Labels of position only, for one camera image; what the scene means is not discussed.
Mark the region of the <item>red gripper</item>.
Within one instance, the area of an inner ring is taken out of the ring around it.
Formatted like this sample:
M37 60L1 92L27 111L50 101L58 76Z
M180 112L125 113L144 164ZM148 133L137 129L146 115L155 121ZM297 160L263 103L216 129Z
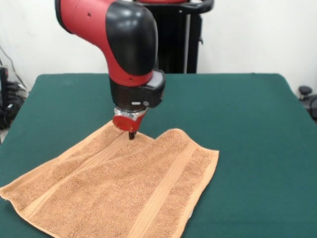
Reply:
M112 122L118 129L128 131L129 140L133 140L146 113L147 110L137 112L114 110Z

